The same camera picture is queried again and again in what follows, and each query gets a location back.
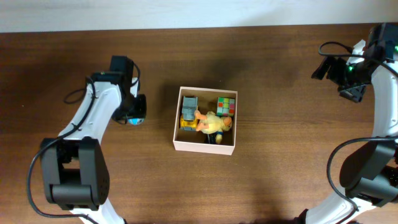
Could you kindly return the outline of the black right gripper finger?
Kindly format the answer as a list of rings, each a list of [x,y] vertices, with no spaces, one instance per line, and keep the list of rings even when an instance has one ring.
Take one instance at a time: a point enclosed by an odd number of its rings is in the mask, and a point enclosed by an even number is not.
[[[325,57],[319,67],[312,73],[311,78],[316,80],[322,80],[326,73],[329,71],[332,65],[332,58]]]
[[[349,86],[338,88],[338,93],[341,97],[346,98],[354,103],[360,103],[363,100],[363,96],[366,92],[367,85]]]

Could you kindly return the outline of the blue toy ball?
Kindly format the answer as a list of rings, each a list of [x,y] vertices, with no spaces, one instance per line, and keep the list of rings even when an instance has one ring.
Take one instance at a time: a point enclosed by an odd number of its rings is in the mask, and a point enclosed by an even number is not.
[[[127,121],[131,125],[140,125],[144,122],[144,118],[129,118]]]

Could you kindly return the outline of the yellow grey toy truck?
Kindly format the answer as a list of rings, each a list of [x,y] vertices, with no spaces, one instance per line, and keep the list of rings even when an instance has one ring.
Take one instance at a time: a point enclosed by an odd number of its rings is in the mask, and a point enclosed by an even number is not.
[[[197,109],[197,97],[183,97],[183,104],[180,116],[180,129],[184,131],[196,131],[198,119],[195,117],[195,111]]]

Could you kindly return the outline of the yellow plush toy animal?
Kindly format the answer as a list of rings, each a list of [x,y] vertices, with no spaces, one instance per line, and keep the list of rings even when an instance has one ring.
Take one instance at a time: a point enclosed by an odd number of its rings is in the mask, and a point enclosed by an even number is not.
[[[223,133],[229,131],[233,126],[233,120],[231,117],[219,117],[212,111],[207,112],[207,114],[201,114],[196,110],[194,115],[198,120],[196,131],[209,135],[215,134],[216,144],[221,144]]]

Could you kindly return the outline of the black round cap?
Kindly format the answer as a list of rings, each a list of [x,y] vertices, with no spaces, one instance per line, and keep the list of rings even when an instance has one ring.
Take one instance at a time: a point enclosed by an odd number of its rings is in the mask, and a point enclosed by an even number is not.
[[[216,133],[212,133],[212,134],[207,134],[206,138],[205,138],[205,143],[206,144],[216,144]]]

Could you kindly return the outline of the multicoloured puzzle cube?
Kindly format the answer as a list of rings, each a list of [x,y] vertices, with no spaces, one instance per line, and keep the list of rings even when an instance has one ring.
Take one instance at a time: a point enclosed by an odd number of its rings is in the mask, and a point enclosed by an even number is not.
[[[216,115],[234,117],[236,100],[234,98],[219,97],[217,102]]]

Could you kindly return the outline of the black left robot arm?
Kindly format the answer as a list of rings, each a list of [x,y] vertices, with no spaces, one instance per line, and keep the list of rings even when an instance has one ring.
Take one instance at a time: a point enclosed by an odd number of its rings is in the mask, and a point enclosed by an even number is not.
[[[40,161],[48,203],[84,223],[125,223],[109,198],[110,177],[101,140],[110,120],[139,124],[146,117],[146,97],[131,72],[100,72],[86,79],[84,99],[56,138],[43,139]]]

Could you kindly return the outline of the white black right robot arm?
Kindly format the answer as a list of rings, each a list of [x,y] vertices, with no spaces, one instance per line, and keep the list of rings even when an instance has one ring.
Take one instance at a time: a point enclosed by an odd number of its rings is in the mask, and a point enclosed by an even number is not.
[[[338,85],[340,96],[359,103],[374,89],[374,127],[370,137],[351,139],[330,154],[326,176],[332,194],[304,210],[294,223],[351,223],[358,215],[397,203],[397,39],[361,40],[347,54],[324,54],[312,74]]]

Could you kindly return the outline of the white cardboard box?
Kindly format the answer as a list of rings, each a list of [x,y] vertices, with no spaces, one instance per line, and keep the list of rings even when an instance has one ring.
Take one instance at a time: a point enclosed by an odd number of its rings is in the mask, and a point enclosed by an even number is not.
[[[202,132],[184,131],[180,129],[180,115],[184,96],[197,96],[198,109],[201,113],[208,111],[216,112],[219,97],[235,99],[235,112],[233,127],[227,131],[221,144],[205,143],[205,135]],[[210,154],[232,155],[236,145],[236,123],[237,123],[238,92],[234,90],[217,90],[209,88],[196,88],[181,86],[179,89],[177,110],[175,115],[173,144],[176,151],[202,152]]]

